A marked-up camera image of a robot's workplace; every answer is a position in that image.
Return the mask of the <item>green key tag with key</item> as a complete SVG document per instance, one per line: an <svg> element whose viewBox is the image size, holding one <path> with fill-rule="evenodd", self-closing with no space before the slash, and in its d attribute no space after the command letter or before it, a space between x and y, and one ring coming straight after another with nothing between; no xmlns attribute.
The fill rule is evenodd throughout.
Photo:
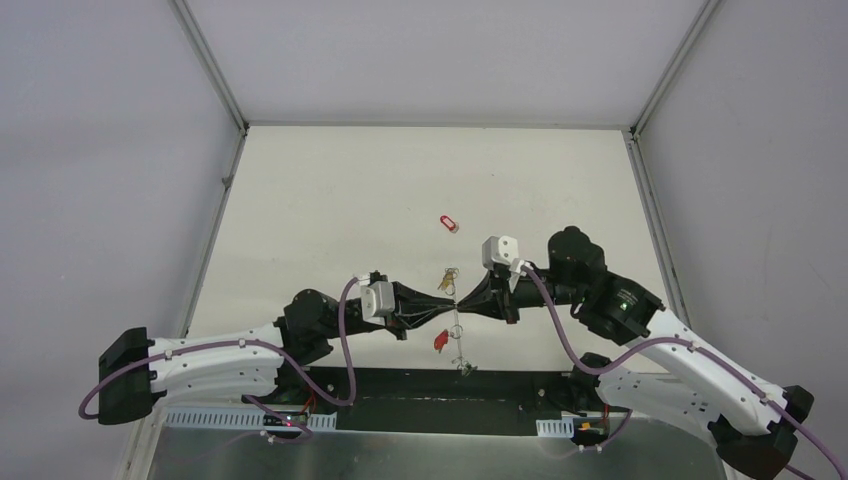
<svg viewBox="0 0 848 480"><path fill-rule="evenodd" d="M473 373L476 369L477 369L476 366L473 366L471 364L465 364L464 366L461 367L460 372L461 372L461 375L463 377L465 377L465 376L468 376L471 373Z"/></svg>

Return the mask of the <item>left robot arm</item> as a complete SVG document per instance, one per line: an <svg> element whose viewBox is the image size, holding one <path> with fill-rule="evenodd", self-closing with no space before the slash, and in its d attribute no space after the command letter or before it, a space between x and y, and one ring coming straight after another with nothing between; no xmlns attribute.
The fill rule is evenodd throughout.
<svg viewBox="0 0 848 480"><path fill-rule="evenodd" d="M99 357L99 382L78 414L120 425L167 401L271 395L288 405L303 396L305 385L325 402L348 407L358 396L350 336L385 330L403 340L407 331L456 308L448 298L376 276L349 280L340 299L302 290L276 320L234 334L152 338L144 327L128 329ZM331 392L306 371L332 352L333 339L344 357L346 394Z"/></svg>

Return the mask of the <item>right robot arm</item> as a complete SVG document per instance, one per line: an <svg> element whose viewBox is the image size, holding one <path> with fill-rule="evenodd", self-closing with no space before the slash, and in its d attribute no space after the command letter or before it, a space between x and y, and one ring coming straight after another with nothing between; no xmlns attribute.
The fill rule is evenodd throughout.
<svg viewBox="0 0 848 480"><path fill-rule="evenodd" d="M516 323L546 308L572 361L569 400L646 414L713 447L733 470L773 479L790 467L813 395L744 369L685 325L653 293L611 272L603 249L575 226L554 233L548 264L524 259L514 238L482 246L486 276L462 313Z"/></svg>

